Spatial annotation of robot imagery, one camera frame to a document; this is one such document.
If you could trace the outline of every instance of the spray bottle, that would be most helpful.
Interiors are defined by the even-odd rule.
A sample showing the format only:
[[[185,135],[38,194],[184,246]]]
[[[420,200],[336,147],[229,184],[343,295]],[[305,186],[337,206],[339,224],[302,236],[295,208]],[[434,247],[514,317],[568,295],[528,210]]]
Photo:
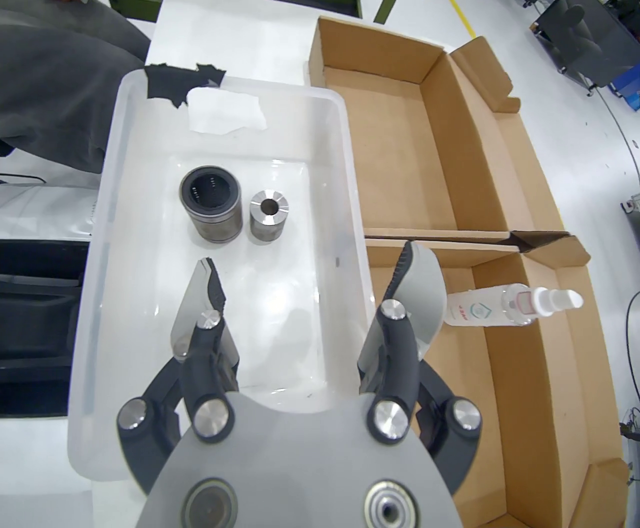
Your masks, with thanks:
[[[573,290],[505,284],[449,294],[444,321],[451,326],[525,326],[583,303]]]

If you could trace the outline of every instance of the black tape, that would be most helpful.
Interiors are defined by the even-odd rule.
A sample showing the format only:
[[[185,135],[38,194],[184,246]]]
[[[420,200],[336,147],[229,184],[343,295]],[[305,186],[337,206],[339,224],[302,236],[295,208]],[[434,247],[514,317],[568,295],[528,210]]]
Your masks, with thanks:
[[[187,102],[187,93],[192,88],[212,86],[219,88],[226,70],[218,70],[210,64],[198,64],[197,70],[176,68],[167,64],[145,66],[148,88],[147,99],[156,97],[170,100],[176,108]]]

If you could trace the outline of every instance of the open cardboard tray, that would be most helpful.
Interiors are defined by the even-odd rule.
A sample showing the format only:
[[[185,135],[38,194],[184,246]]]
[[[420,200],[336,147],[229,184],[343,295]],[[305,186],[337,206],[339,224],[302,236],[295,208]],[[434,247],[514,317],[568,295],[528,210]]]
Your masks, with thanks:
[[[379,303],[404,242],[366,242]],[[575,289],[585,299],[580,310],[526,327],[445,324],[427,352],[453,392],[483,415],[476,459],[454,497],[464,526],[497,519],[487,526],[618,527],[627,465],[589,255],[570,236],[526,254],[503,244],[419,243],[436,253],[448,293],[521,282]]]
[[[440,47],[321,17],[312,85],[345,100],[376,301],[406,239],[449,292],[511,282],[585,304],[523,328],[444,326],[428,362],[479,405],[477,458],[455,501],[465,527],[618,528],[627,466],[600,318],[487,41]]]
[[[448,55],[321,17],[309,76],[345,100],[368,236],[563,229],[520,100],[484,38]]]

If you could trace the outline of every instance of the plastic storage bin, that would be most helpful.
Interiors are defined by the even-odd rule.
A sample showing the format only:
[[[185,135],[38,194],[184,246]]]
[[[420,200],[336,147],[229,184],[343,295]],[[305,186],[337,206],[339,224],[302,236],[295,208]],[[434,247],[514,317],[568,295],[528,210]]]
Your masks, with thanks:
[[[69,400],[69,458],[90,479],[128,477],[116,414],[172,357],[173,320],[202,257],[227,295],[242,392],[286,412],[357,394],[374,302],[344,103],[330,90],[258,81],[226,78],[222,89],[258,96],[268,128],[192,132],[185,105],[147,99],[143,71],[118,92]],[[203,240],[180,204],[180,180],[202,165],[241,185],[244,227],[228,244]],[[291,208],[270,244],[252,239],[248,221],[248,201],[265,188]]]

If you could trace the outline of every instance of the gray fabric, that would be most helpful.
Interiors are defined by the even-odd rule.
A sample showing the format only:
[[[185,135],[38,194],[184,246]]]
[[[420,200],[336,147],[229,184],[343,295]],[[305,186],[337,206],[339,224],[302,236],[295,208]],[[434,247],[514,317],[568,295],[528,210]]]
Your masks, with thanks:
[[[149,39],[90,0],[0,0],[0,140],[99,173],[123,76]]]
[[[26,15],[45,27],[99,38],[128,51],[142,62],[147,58],[149,39],[126,18],[98,0],[89,0],[87,4],[60,0],[0,0],[0,10]]]

